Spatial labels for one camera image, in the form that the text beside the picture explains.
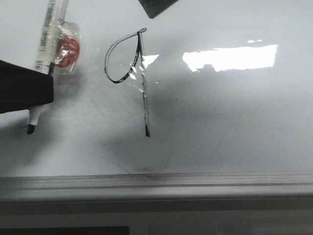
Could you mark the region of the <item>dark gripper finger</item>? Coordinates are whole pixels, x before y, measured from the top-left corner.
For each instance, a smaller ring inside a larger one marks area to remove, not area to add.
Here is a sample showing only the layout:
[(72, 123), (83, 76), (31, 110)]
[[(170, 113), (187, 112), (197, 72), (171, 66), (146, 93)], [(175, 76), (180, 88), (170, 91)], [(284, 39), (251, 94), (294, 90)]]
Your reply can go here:
[(150, 19), (155, 18), (178, 0), (138, 0)]

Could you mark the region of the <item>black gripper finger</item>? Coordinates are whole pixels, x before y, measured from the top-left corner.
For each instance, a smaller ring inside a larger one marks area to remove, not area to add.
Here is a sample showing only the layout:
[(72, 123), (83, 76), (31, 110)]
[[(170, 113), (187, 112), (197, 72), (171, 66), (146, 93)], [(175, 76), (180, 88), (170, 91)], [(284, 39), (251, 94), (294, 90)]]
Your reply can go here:
[(0, 112), (14, 112), (54, 101), (52, 69), (48, 74), (1, 60)]

